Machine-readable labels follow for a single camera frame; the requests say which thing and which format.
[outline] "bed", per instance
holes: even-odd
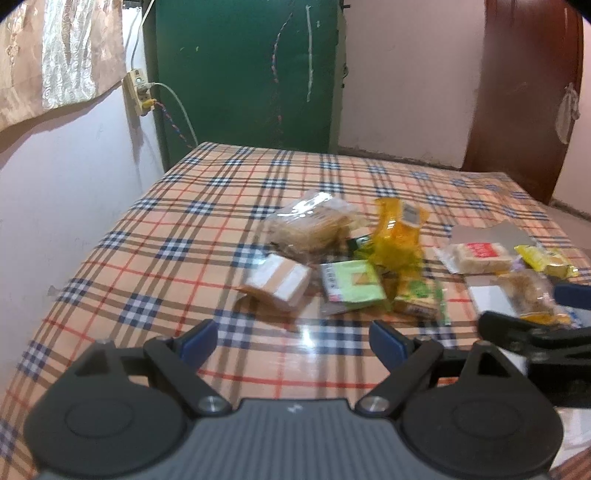
[[[399,196],[429,208],[421,241],[426,272],[445,286],[453,323],[436,327],[386,315],[402,333],[429,333],[447,346],[476,339],[476,312],[460,277],[429,247],[459,223],[509,219],[546,247],[558,247],[591,280],[589,260],[544,208],[502,173],[464,173],[343,155],[205,143],[134,203],[68,282],[43,319],[9,383],[0,410],[0,479],[35,472],[22,441],[30,407],[95,339],[135,346],[175,336],[203,319],[219,324],[219,346],[199,374],[233,404],[240,398],[346,397],[355,402],[386,376],[368,345],[366,309],[334,319],[310,299],[297,317],[279,316],[235,287],[266,253],[262,220],[315,188],[376,219],[374,199]],[[585,451],[553,470],[591,478]]]

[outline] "red label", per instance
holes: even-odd
[[[498,257],[492,244],[466,244],[476,258]]]

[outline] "brown door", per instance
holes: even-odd
[[[581,16],[563,0],[486,0],[476,114],[463,170],[503,171],[551,199],[567,145],[554,123],[564,88],[580,92]]]

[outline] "gray gripper base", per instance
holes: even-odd
[[[346,400],[246,399],[199,421],[169,457],[121,480],[445,480],[408,450],[388,420]],[[537,476],[531,480],[544,480]],[[43,472],[38,480],[62,479]]]

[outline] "curtain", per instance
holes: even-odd
[[[25,0],[0,24],[0,131],[125,75],[122,0]]]

